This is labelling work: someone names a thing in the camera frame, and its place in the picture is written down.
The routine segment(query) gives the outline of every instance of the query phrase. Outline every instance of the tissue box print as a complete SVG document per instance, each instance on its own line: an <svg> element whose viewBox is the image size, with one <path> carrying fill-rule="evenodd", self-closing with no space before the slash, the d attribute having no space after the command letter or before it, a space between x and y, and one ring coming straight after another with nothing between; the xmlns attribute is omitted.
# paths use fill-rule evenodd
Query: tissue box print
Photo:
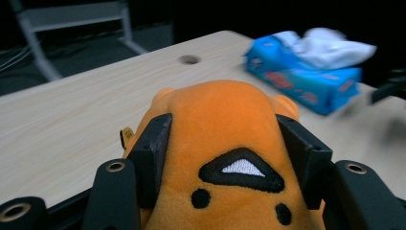
<svg viewBox="0 0 406 230"><path fill-rule="evenodd" d="M248 72L322 115L359 94L360 68L314 69L272 35L255 39L245 57Z"/></svg>

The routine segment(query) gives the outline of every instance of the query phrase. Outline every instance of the dark floor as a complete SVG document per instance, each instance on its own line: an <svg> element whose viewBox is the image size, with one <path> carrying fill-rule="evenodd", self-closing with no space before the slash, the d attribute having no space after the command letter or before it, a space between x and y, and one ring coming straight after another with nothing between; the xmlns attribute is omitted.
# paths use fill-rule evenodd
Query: dark floor
<svg viewBox="0 0 406 230"><path fill-rule="evenodd" d="M117 38L122 32L95 34L66 41L48 43L43 47L48 59L63 77L101 67L137 54L127 49ZM171 23L160 23L133 31L134 41L154 51L173 44ZM0 96L34 87L47 80L33 65L28 47L0 51Z"/></svg>

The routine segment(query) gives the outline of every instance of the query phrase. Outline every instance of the chair leg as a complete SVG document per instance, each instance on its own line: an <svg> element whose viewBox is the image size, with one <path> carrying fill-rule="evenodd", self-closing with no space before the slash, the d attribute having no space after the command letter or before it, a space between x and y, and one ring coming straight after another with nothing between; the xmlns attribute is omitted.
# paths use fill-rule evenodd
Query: chair leg
<svg viewBox="0 0 406 230"><path fill-rule="evenodd" d="M36 68L41 72L41 74L48 81L56 81L62 79L62 76L59 74L54 65L45 57L44 52L41 49L38 39L36 38L35 33L32 30L32 26L28 18L25 16L24 12L21 12L17 15L18 23L23 31L24 36L27 39L27 42L33 51L34 54L34 64Z"/></svg>
<svg viewBox="0 0 406 230"><path fill-rule="evenodd" d="M143 55L148 53L144 47L139 45L138 43L134 42L132 38L132 31L131 31L131 23L130 23L130 16L128 11L128 5L126 1L121 2L121 11L122 11L122 24L124 29L124 36L120 37L119 40L122 42L123 45L128 47L133 52Z"/></svg>

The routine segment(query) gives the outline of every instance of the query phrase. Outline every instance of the orange plush toy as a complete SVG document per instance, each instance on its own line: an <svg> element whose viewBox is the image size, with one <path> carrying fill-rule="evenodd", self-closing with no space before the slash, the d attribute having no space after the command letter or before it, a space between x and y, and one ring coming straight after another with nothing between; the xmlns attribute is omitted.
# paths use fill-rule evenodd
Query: orange plush toy
<svg viewBox="0 0 406 230"><path fill-rule="evenodd" d="M307 210L276 115L299 120L297 106L255 86L214 80L163 89L135 134L172 115L156 203L142 229L320 229Z"/></svg>

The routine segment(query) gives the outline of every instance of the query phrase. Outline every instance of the wooden table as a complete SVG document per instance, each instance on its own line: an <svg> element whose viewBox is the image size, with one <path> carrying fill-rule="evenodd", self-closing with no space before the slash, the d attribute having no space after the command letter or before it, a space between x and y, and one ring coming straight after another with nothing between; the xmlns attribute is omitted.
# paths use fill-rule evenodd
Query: wooden table
<svg viewBox="0 0 406 230"><path fill-rule="evenodd" d="M219 32L0 97L0 203L40 196L48 207L90 188L97 167L123 154L119 132L135 127L163 87L202 81L271 86L246 73L251 39ZM182 56L200 58L185 64ZM348 159L373 168L406 198L406 107L398 98L368 105L372 88L329 116L299 105L302 124Z"/></svg>

